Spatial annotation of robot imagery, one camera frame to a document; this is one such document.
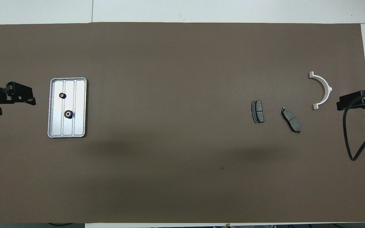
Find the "silver metal tray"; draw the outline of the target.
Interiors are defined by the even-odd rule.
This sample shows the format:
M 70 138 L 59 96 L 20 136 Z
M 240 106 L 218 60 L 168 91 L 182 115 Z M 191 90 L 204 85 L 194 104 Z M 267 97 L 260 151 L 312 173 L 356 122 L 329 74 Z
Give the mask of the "silver metal tray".
M 59 93 L 67 97 L 62 99 Z M 72 119 L 64 117 L 66 110 L 73 111 Z M 50 81 L 48 131 L 50 138 L 82 138 L 86 135 L 87 79 L 54 78 Z

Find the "dark grey brake pad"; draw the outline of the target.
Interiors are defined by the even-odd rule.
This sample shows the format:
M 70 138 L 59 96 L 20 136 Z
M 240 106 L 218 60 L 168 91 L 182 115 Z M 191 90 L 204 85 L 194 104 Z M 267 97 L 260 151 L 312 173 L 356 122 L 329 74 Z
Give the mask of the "dark grey brake pad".
M 261 100 L 252 101 L 252 119 L 254 123 L 263 123 L 265 121 Z
M 292 132 L 300 133 L 301 131 L 300 123 L 295 114 L 286 107 L 283 107 L 281 109 L 281 114 L 284 117 L 287 124 L 289 125 Z

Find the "brown table mat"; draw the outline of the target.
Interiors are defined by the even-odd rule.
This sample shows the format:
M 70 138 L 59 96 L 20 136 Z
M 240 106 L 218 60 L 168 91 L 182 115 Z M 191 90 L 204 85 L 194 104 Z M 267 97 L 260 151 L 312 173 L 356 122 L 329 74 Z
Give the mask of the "brown table mat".
M 78 77 L 86 135 L 50 138 L 50 81 Z M 336 109 L 365 90 L 359 24 L 0 25 L 11 81 L 37 104 L 1 106 L 0 223 L 365 222 Z

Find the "white semicircular bracket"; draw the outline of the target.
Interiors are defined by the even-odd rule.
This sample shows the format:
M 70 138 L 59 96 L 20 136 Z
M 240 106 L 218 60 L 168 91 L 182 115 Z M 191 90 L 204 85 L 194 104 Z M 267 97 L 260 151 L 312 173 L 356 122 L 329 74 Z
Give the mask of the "white semicircular bracket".
M 314 71 L 309 72 L 309 78 L 319 81 L 322 84 L 323 89 L 324 89 L 324 94 L 323 94 L 323 98 L 321 99 L 321 101 L 312 105 L 313 110 L 317 110 L 317 109 L 319 109 L 319 107 L 322 104 L 324 104 L 328 100 L 331 92 L 333 91 L 333 88 L 328 84 L 326 79 L 324 79 L 323 77 L 321 77 L 319 75 L 316 75 L 314 73 Z

